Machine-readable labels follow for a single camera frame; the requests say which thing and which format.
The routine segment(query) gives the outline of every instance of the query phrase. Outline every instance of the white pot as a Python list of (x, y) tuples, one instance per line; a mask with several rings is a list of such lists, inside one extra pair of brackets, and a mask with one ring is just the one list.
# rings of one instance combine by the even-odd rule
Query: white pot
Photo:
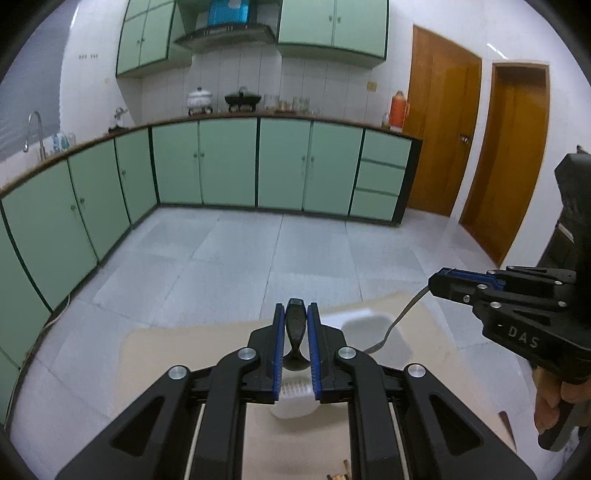
[(187, 107), (192, 110), (199, 108), (211, 108), (212, 93), (208, 90), (198, 87), (197, 90), (187, 95)]

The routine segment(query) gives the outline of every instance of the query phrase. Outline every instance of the white tile wall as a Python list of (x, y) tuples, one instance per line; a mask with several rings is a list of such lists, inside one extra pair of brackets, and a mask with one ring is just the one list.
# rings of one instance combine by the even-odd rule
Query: white tile wall
[[(74, 131), (81, 141), (105, 131), (112, 111), (119, 105), (131, 111), (127, 119), (130, 124), (185, 114), (186, 95), (198, 86), (211, 90), (214, 108), (222, 111), (226, 109), (223, 95), (244, 85), (261, 95), (281, 95), (286, 100), (294, 95), (308, 96), (311, 107), (323, 115), (379, 124), (389, 110), (391, 96), (397, 90), (408, 92), (413, 25), (417, 24), (483, 59), (479, 114), (466, 174), (452, 212), (456, 219), (462, 214), (478, 164), (492, 64), (536, 61), (550, 65), (550, 127), (544, 162), (507, 263), (537, 262), (561, 211), (554, 167), (567, 152), (574, 151), (576, 144), (591, 148), (591, 87), (556, 32), (525, 0), (390, 0), (387, 60), (371, 70), (331, 61), (282, 58), (273, 45), (244, 45), (197, 54), (188, 69), (142, 81), (127, 80), (127, 85), (114, 78), (125, 4), (126, 0), (82, 0), (70, 34), (60, 112), (63, 129)], [(277, 6), (259, 7), (259, 21), (276, 26), (277, 17)], [(99, 53), (98, 61), (78, 60), (79, 54), (95, 52)], [(367, 91), (368, 80), (378, 83), (376, 92)]]

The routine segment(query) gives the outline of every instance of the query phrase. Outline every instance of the white container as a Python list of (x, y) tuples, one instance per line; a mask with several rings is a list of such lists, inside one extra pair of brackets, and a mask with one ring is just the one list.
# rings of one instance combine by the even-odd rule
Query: white container
[(212, 113), (212, 93), (198, 87), (197, 90), (187, 95), (187, 107), (189, 115), (194, 113)]

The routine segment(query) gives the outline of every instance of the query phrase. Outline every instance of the finger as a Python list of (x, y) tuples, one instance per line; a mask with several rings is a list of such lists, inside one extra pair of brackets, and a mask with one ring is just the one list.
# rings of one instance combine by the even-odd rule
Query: finger
[(558, 406), (560, 402), (560, 380), (556, 375), (544, 370), (543, 368), (538, 368), (536, 370), (537, 382), (536, 387), (538, 389), (538, 394), (542, 396), (543, 399), (548, 402), (548, 405), (552, 408)]
[(586, 381), (582, 385), (563, 383), (560, 389), (560, 396), (569, 403), (581, 403), (582, 401), (591, 400), (591, 380)]
[(541, 435), (545, 430), (556, 425), (559, 415), (560, 412), (558, 411), (558, 408), (551, 407), (546, 399), (538, 392), (538, 395), (536, 395), (535, 398), (534, 423), (539, 434)]

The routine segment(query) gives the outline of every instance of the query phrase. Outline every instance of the black pot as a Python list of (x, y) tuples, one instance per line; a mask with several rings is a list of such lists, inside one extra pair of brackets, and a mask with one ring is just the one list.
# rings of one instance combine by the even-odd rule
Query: black pot
[(238, 92), (230, 93), (224, 97), (228, 104), (229, 112), (254, 112), (261, 96), (256, 93), (247, 92), (241, 88)]

